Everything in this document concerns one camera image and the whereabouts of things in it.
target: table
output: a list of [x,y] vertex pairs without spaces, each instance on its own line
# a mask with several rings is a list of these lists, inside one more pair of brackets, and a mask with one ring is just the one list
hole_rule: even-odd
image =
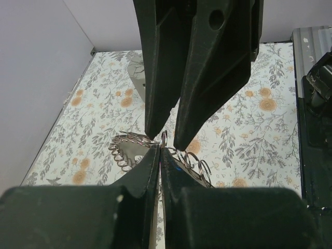
[[[127,73],[140,53],[95,54],[24,185],[109,185],[124,175],[107,147],[120,130],[144,133],[145,105]],[[249,82],[187,149],[208,162],[214,186],[286,187],[301,194],[295,95],[293,45],[261,44]],[[165,125],[169,146],[176,113],[172,109]],[[162,217],[160,202],[157,248],[164,248]]]

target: black machine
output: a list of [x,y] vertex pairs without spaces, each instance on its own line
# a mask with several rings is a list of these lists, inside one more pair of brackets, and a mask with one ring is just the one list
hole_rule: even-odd
[[[263,0],[134,5],[146,74],[145,132],[153,139],[180,99],[174,146],[184,150],[247,83]],[[298,102],[304,201],[282,188],[209,188],[163,143],[153,144],[110,186],[8,190],[0,199],[0,248],[153,248],[159,174],[166,248],[331,248],[332,54],[297,80],[305,93]]]

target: gray wall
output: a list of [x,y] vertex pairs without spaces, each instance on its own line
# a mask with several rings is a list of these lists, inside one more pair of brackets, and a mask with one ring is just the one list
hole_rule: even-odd
[[[99,51],[139,49],[132,0],[64,0]],[[332,24],[332,0],[265,0],[262,42],[288,40],[297,27]]]
[[0,193],[19,185],[93,45],[60,0],[1,0]]

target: metal spring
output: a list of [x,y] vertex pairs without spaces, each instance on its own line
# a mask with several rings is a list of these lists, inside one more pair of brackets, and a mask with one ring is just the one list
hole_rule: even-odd
[[[128,172],[136,165],[136,162],[133,162],[130,158],[128,158],[127,154],[119,147],[121,142],[140,144],[147,148],[150,148],[152,145],[156,145],[158,143],[149,139],[146,135],[126,131],[120,132],[123,134],[116,135],[112,139],[112,143],[110,143],[108,150],[111,151],[111,154],[114,156],[114,160],[117,162],[117,165],[121,167],[124,172]],[[207,186],[212,187],[211,179],[209,177],[209,175],[211,175],[211,170],[207,162],[205,160],[199,160],[198,157],[192,152],[181,152],[178,149],[167,147],[167,140],[167,131],[163,131],[159,143],[160,147],[167,148],[170,151],[171,155],[174,157],[174,159],[182,163],[194,179],[204,181]],[[194,170],[195,165],[191,163],[189,156],[192,156],[197,162],[199,173]]]

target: round hole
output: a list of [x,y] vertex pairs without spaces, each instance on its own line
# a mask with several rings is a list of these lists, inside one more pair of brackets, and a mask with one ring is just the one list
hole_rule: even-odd
[[219,30],[224,23],[224,15],[221,10],[213,10],[210,14],[209,24],[213,30]]

